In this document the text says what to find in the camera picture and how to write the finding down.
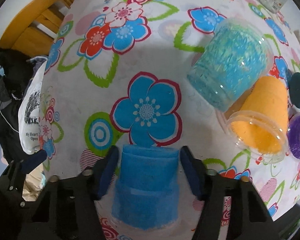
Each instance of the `table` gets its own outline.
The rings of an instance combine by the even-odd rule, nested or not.
[[[292,156],[272,165],[250,158],[223,132],[215,110],[196,94],[186,73],[224,18],[257,26],[274,52],[270,71],[285,83],[300,72],[300,45],[282,14],[257,0],[76,0],[53,44],[42,84],[42,149],[47,177],[76,176],[115,144],[180,148],[222,176],[248,176],[276,220],[300,198],[300,162]],[[289,114],[296,109],[289,102]],[[190,193],[179,168],[179,227],[190,238],[203,203]],[[110,224],[111,197],[98,211],[108,239],[138,239]],[[231,199],[220,231],[225,239]]]

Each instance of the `orange cup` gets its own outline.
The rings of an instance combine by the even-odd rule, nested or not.
[[[240,141],[261,154],[285,153],[287,100],[287,90],[280,80],[273,76],[261,77],[228,123]]]

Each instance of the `yellow wooden furniture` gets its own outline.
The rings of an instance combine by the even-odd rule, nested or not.
[[[15,49],[30,57],[48,55],[53,38],[32,23],[37,21],[57,33],[64,16],[54,5],[56,1],[69,8],[74,0],[33,0],[11,21],[0,39],[0,48]]]

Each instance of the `blue foam cylinder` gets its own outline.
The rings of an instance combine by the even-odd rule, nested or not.
[[[162,228],[178,218],[179,150],[123,146],[112,215],[135,228]]]

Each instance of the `orange foam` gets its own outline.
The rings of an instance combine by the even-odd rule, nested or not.
[[[288,127],[287,99],[284,84],[275,77],[265,76],[258,79],[240,110],[266,115],[285,133]],[[274,154],[282,149],[278,139],[262,127],[244,121],[233,122],[231,125],[246,145],[258,149],[262,154]]]

